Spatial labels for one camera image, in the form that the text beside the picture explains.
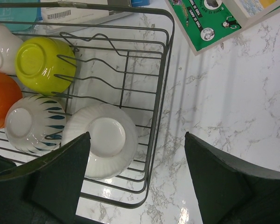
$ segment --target white marble surface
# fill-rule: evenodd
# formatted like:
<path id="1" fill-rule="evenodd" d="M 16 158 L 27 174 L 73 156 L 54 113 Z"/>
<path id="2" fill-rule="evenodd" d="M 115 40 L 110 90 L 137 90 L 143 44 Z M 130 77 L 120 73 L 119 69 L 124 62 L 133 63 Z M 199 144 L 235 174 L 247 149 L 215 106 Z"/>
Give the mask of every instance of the white marble surface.
<path id="1" fill-rule="evenodd" d="M 163 0 L 151 7 L 167 9 Z M 186 131 L 280 171 L 280 14 L 196 57 L 176 27 L 147 201 L 127 210 L 80 199 L 77 214 L 111 224 L 201 224 Z"/>

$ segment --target wire dish rack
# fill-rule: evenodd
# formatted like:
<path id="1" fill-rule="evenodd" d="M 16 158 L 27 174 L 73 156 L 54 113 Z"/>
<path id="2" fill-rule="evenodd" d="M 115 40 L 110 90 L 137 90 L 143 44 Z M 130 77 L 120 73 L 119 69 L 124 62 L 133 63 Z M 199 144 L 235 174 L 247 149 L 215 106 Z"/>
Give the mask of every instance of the wire dish rack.
<path id="1" fill-rule="evenodd" d="M 31 24 L 31 30 L 14 34 L 23 40 L 35 36 L 57 38 L 72 47 L 77 61 L 76 76 L 70 78 L 55 74 L 71 82 L 65 92 L 54 93 L 64 106 L 64 115 L 68 119 L 79 109 L 97 103 L 118 106 L 132 118 L 139 136 L 134 161 L 126 171 L 112 179 L 97 181 L 85 178 L 81 198 L 129 209 L 141 206 L 148 196 L 164 103 L 175 29 L 172 15 L 159 9 L 68 2 L 0 4 L 0 8 L 11 7 L 74 7 L 135 13 L 104 25 L 15 21 L 0 23 Z M 172 23 L 170 31 L 161 27 L 162 24 L 168 27 L 168 23 Z M 48 35 L 49 26 L 60 26 L 65 32 Z M 78 31 L 66 32 L 69 30 L 67 28 L 72 30 L 73 27 Z M 57 57 L 65 61 L 68 59 L 62 55 Z M 23 86 L 16 76 L 12 77 L 21 86 L 24 96 L 35 94 Z M 17 165 L 41 156 L 14 149 L 8 143 L 4 130 L 0 130 L 0 154 Z"/>

